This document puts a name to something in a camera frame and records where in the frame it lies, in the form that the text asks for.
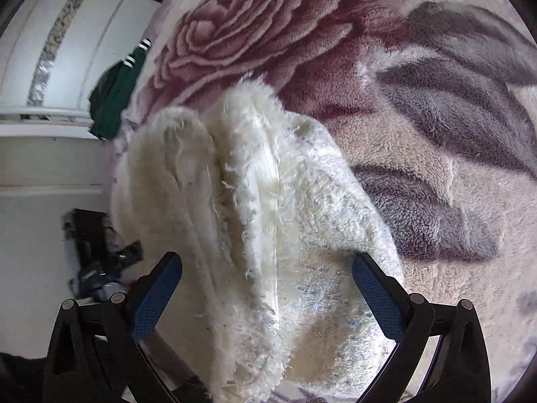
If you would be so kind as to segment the white fluffy garment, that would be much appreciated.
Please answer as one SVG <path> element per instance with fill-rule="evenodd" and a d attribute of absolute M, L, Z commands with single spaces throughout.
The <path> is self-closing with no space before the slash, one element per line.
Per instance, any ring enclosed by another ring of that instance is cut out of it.
<path fill-rule="evenodd" d="M 388 227 L 329 132 L 244 80 L 203 112 L 158 112 L 117 163 L 112 219 L 147 273 L 177 252 L 183 278 L 158 331 L 217 402 L 282 382 L 360 395 L 392 350 L 351 266 L 400 277 Z"/>

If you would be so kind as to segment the dark clutter on floor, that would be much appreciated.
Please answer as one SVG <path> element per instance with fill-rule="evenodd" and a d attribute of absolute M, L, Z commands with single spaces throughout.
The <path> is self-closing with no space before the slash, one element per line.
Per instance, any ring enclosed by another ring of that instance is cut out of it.
<path fill-rule="evenodd" d="M 138 241 L 129 245 L 115 232 L 108 214 L 74 208 L 62 216 L 68 285 L 75 299 L 105 302 L 128 291 L 124 272 L 143 260 Z"/>

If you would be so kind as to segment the dark green striped garment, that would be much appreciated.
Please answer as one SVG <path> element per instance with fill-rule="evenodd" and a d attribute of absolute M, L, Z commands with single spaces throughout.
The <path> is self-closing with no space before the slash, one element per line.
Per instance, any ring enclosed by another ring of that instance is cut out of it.
<path fill-rule="evenodd" d="M 93 120 L 91 135 L 108 141 L 115 138 L 122 112 L 129 104 L 151 45 L 148 38 L 143 38 L 130 54 L 106 70 L 97 81 L 88 98 Z"/>

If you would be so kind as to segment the floral fleece blanket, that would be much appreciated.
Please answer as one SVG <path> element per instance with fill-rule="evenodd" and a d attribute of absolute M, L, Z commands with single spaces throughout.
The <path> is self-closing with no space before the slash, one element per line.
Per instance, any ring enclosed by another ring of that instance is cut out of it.
<path fill-rule="evenodd" d="M 508 0 L 164 0 L 114 141 L 244 80 L 327 129 L 406 289 L 469 299 L 503 402 L 536 352 L 536 46 Z"/>

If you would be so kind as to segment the white cabinet with patterned strip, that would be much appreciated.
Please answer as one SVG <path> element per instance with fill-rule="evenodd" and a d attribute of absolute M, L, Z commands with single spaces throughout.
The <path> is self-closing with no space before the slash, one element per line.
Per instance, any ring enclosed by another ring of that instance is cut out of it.
<path fill-rule="evenodd" d="M 89 139 L 89 95 L 129 54 L 154 0 L 25 0 L 1 36 L 1 135 Z"/>

